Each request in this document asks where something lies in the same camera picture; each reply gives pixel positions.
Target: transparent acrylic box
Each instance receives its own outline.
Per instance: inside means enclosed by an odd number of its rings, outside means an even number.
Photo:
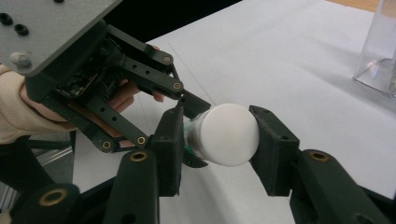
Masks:
[[[396,98],[396,0],[380,0],[354,80]]]

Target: dark background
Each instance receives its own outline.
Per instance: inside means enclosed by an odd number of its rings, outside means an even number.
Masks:
[[[108,24],[147,42],[241,0],[123,0],[105,16]]]

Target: white table surface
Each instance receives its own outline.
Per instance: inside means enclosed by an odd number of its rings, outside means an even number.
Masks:
[[[396,102],[352,81],[372,12],[324,0],[244,0],[150,41],[172,54],[185,88],[213,105],[274,112],[300,149],[332,154],[361,186],[396,190]],[[122,113],[154,133],[159,104],[139,93]],[[105,154],[78,134],[74,183],[113,177],[123,154]],[[183,167],[180,195],[161,198],[162,223],[293,223],[288,198],[270,198],[251,166]]]

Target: white cap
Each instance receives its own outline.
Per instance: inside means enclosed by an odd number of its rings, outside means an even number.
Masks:
[[[204,160],[237,166],[249,161],[259,145],[259,126],[241,105],[218,105],[192,122],[188,144]]]

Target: gray metal plate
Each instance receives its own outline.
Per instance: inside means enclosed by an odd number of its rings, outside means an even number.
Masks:
[[[13,23],[0,24],[0,63],[27,77],[38,74],[120,2],[1,0],[0,13],[7,13]],[[25,25],[29,34],[18,35],[16,24]],[[23,55],[30,64],[17,66],[11,55]]]

